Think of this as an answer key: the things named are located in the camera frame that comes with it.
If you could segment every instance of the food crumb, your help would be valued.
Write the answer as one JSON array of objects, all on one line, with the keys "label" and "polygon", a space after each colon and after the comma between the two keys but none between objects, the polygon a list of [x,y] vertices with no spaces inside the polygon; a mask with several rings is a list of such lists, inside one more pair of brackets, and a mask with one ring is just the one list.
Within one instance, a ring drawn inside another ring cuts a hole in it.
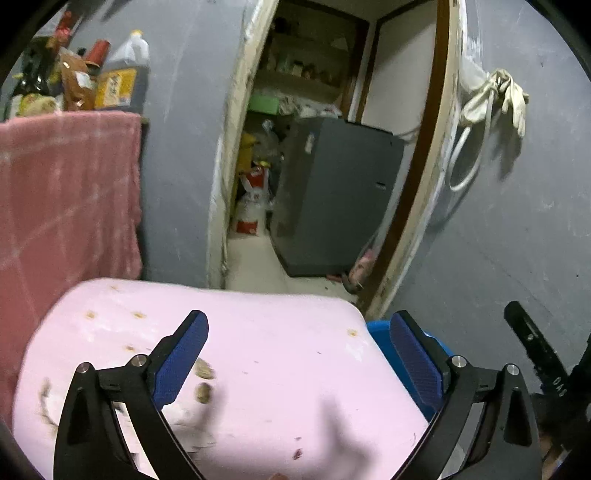
[{"label": "food crumb", "polygon": [[203,382],[195,389],[195,400],[199,403],[207,404],[211,400],[212,388],[211,385]]},{"label": "food crumb", "polygon": [[195,361],[195,375],[205,380],[216,378],[213,368],[205,360],[201,360],[200,358],[197,358]]}]

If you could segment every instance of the gray wall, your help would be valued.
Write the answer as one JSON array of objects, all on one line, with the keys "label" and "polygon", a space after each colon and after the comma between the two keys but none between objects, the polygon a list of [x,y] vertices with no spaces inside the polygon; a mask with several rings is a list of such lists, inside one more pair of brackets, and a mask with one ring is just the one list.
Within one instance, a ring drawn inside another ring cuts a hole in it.
[{"label": "gray wall", "polygon": [[206,285],[207,226],[217,139],[254,0],[80,0],[87,12],[71,49],[139,28],[150,45],[142,157],[147,279]]},{"label": "gray wall", "polygon": [[[520,142],[496,114],[477,178],[463,196],[442,194],[389,313],[408,310],[476,365],[521,365],[533,388],[503,320],[507,302],[521,302],[567,368],[591,330],[591,83],[524,0],[468,4],[484,68],[507,69],[530,94],[526,136]],[[466,171],[478,147],[468,145],[457,168]]]}]

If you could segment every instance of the red bottle cap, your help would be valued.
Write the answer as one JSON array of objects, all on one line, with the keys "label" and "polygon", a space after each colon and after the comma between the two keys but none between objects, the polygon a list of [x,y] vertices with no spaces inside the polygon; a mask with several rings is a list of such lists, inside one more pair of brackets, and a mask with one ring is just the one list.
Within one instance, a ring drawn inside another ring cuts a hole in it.
[{"label": "red bottle cap", "polygon": [[101,67],[106,59],[107,54],[109,53],[110,47],[111,44],[106,40],[97,40],[90,53],[84,57],[84,60],[96,63],[99,67]]}]

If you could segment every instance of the pink towel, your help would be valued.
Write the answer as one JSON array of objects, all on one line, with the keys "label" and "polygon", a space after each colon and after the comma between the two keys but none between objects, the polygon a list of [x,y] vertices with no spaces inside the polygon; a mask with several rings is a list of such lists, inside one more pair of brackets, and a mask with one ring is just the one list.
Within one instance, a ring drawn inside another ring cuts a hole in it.
[{"label": "pink towel", "polygon": [[137,278],[140,117],[76,112],[0,124],[0,415],[27,343],[69,288]]}]

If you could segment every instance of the wooden door frame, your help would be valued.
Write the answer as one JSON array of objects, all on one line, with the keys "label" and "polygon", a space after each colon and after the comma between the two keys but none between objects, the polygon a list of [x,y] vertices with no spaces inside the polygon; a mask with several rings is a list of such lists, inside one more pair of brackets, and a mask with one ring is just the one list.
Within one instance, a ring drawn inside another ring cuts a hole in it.
[{"label": "wooden door frame", "polygon": [[369,94],[369,84],[371,83],[371,79],[374,75],[374,68],[375,68],[375,56],[378,53],[378,43],[379,43],[379,31],[382,26],[389,22],[390,20],[399,17],[406,12],[419,7],[422,4],[426,4],[427,2],[433,2],[436,0],[413,0],[401,7],[395,8],[389,14],[384,15],[383,17],[378,18],[375,24],[375,33],[374,33],[374,40],[371,45],[371,51],[369,52],[369,60],[368,60],[368,68],[365,72],[365,79],[363,81],[363,89],[361,90],[361,97],[359,98],[359,107],[357,109],[357,115],[355,116],[355,121],[357,123],[361,123],[361,118],[363,117],[363,111],[365,110],[365,104],[368,99]]},{"label": "wooden door frame", "polygon": [[281,0],[285,3],[299,5],[301,7],[310,8],[318,12],[324,12],[330,15],[334,15],[339,18],[344,18],[355,23],[355,45],[351,52],[351,58],[349,62],[349,71],[347,72],[347,80],[345,88],[343,90],[343,96],[340,103],[340,110],[343,112],[343,118],[348,118],[351,105],[353,104],[353,94],[355,92],[355,86],[357,85],[357,79],[361,71],[361,60],[363,58],[363,50],[365,43],[367,42],[369,32],[369,22],[363,18],[356,17],[348,14],[336,8],[329,7],[327,5],[321,5],[310,0]]},{"label": "wooden door frame", "polygon": [[[379,27],[384,22],[415,8],[426,0],[416,0],[382,17],[376,26],[368,75],[363,87],[364,98],[357,120],[361,121],[369,82],[375,67],[375,55],[379,40]],[[428,208],[428,201],[435,191],[442,167],[438,159],[443,150],[446,135],[449,136],[449,119],[453,113],[457,86],[459,58],[457,0],[436,0],[437,17],[431,79],[423,120],[417,144],[410,162],[407,178],[374,268],[363,286],[356,306],[367,320],[379,317],[388,305],[385,302],[390,289],[403,275],[411,259],[413,245],[422,236],[421,218]]]},{"label": "wooden door frame", "polygon": [[[361,58],[369,31],[369,22],[309,0],[285,0],[304,7],[330,13],[341,18],[354,20],[357,25],[357,38],[352,59],[349,63],[349,77],[343,93],[345,115],[351,107],[357,76],[361,70]],[[252,18],[242,26],[243,42],[236,58],[232,84],[228,91],[224,114],[223,131],[218,139],[212,193],[207,226],[207,286],[224,288],[228,271],[228,227],[230,223],[230,201],[234,171],[238,159],[238,149],[248,101],[254,86],[256,70],[261,60],[271,22],[280,0],[259,0]]]}]

